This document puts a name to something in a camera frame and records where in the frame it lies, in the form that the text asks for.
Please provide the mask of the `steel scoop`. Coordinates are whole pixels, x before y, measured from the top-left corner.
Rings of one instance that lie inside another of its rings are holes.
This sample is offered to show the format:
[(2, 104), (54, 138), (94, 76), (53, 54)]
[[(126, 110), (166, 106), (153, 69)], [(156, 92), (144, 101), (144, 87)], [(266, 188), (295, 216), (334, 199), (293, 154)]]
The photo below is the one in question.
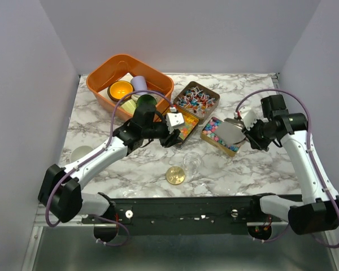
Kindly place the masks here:
[(244, 125), (236, 119), (224, 119), (215, 130), (215, 135), (219, 137), (227, 145), (235, 145), (245, 139), (242, 133)]

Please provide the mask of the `gold tin of translucent candies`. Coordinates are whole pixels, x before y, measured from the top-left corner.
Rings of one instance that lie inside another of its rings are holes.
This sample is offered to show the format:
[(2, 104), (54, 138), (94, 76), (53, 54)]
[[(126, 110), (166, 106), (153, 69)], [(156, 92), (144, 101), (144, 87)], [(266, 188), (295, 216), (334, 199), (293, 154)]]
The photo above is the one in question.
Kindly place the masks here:
[(195, 132), (197, 126), (199, 125), (199, 118), (196, 117), (194, 114), (191, 112), (188, 112), (186, 109), (175, 105), (175, 109), (177, 110), (178, 113), (182, 113), (184, 120), (185, 120), (185, 125), (179, 129), (181, 132), (181, 139), (182, 139), (182, 145), (179, 147), (176, 147), (178, 149), (182, 149), (184, 144), (188, 141), (188, 139), (192, 136), (192, 134)]

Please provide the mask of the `clear glass jar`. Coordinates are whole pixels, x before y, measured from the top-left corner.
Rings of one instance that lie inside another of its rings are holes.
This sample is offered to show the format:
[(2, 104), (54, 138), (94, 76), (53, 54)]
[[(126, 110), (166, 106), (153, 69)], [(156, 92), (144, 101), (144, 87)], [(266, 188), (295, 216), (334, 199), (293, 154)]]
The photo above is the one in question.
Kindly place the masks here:
[(195, 176), (203, 166), (203, 160), (199, 153), (188, 152), (182, 160), (185, 172), (190, 176)]

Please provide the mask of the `gold tin of pastel candies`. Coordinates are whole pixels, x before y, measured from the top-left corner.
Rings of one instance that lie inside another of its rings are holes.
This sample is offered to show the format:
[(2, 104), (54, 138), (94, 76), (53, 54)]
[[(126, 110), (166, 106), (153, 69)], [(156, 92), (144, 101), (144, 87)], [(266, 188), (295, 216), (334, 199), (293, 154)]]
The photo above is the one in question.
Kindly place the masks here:
[(209, 143), (210, 145), (216, 147), (224, 154), (227, 154), (230, 157), (234, 157), (241, 147), (225, 144), (214, 133), (221, 122), (222, 120), (218, 119), (215, 116), (210, 117), (209, 121), (204, 125), (204, 127), (201, 130), (200, 138)]

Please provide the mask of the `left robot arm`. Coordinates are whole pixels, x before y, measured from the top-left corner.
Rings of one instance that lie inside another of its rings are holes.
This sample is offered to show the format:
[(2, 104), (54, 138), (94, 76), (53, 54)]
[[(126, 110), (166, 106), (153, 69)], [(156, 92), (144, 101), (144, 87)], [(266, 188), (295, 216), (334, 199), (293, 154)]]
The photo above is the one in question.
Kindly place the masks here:
[(184, 117), (176, 108), (171, 107), (162, 115), (154, 105), (143, 104), (95, 150), (63, 167), (50, 166), (38, 195), (39, 202), (46, 207), (46, 223), (56, 226), (50, 221), (50, 214), (62, 223), (77, 215), (91, 215), (102, 223), (110, 222), (114, 203), (102, 193), (84, 194), (83, 188), (109, 165), (140, 148), (146, 139), (158, 139), (165, 148), (180, 143), (179, 129), (183, 125)]

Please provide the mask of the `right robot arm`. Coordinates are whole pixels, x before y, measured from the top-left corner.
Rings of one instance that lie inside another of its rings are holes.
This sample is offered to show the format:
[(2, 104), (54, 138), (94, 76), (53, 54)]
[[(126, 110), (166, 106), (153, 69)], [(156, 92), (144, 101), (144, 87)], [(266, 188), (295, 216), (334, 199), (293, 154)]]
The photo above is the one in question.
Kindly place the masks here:
[(277, 142), (285, 149), (300, 183), (302, 200), (293, 202), (275, 194), (256, 195), (249, 206), (249, 216), (262, 221), (273, 215), (288, 222), (298, 235), (339, 228), (339, 193), (316, 153), (308, 112), (290, 113), (282, 91), (260, 102), (266, 121), (240, 104), (235, 118), (243, 123), (242, 133), (251, 148), (266, 151), (271, 143)]

